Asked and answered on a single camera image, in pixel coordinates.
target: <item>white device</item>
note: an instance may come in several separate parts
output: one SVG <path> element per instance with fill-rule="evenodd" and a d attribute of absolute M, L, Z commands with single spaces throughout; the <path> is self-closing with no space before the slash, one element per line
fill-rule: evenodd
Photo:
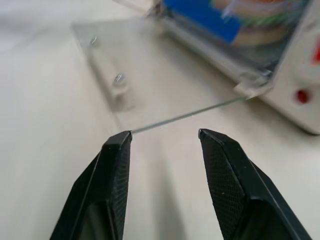
<path fill-rule="evenodd" d="M 283 46 L 238 52 L 257 62 L 268 60 L 266 67 L 239 60 L 183 17 L 161 13 L 159 19 L 179 41 L 237 82 L 237 92 L 247 98 L 262 98 L 307 132 L 320 134 L 320 1 L 308 2 L 295 32 Z"/>

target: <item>clear acrylic plate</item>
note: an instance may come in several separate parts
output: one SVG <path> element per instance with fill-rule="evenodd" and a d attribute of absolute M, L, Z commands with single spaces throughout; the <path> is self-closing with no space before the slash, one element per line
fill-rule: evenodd
<path fill-rule="evenodd" d="M 152 17 L 79 23 L 73 30 L 95 81 L 108 85 L 102 89 L 122 130 L 150 128 L 241 99 L 232 81 L 171 38 Z M 130 107 L 117 108 L 110 98 L 117 74 L 129 86 Z"/>

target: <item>blue panel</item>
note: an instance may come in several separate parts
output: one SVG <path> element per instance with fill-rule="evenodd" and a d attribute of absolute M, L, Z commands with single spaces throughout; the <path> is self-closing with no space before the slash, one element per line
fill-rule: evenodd
<path fill-rule="evenodd" d="M 236 17 L 222 18 L 222 12 L 209 0 L 164 0 L 174 12 L 192 20 L 224 42 L 231 44 L 241 27 Z"/>

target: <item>white table surface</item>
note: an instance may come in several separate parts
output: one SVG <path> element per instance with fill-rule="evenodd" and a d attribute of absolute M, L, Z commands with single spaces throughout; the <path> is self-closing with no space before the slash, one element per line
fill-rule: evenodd
<path fill-rule="evenodd" d="M 1 3 L 0 239 L 48 239 L 72 184 L 119 129 L 70 26 L 138 14 L 111 0 Z M 320 239 L 320 148 L 260 102 L 133 136 L 124 239 L 222 239 L 199 128 L 228 134 Z"/>
<path fill-rule="evenodd" d="M 223 239 L 198 130 L 227 134 L 274 182 L 312 239 L 320 239 L 320 138 L 257 99 L 133 135 L 124 239 Z"/>

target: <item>red button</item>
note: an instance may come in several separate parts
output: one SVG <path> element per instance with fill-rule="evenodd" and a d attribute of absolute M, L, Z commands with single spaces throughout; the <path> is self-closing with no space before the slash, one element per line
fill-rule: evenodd
<path fill-rule="evenodd" d="M 315 54 L 313 56 L 312 64 L 313 65 L 319 65 L 320 64 L 320 48 L 319 47 L 317 47 L 316 50 L 315 50 Z"/>
<path fill-rule="evenodd" d="M 296 99 L 301 104 L 307 104 L 308 102 L 310 102 L 311 96 L 307 90 L 302 89 L 296 92 Z"/>

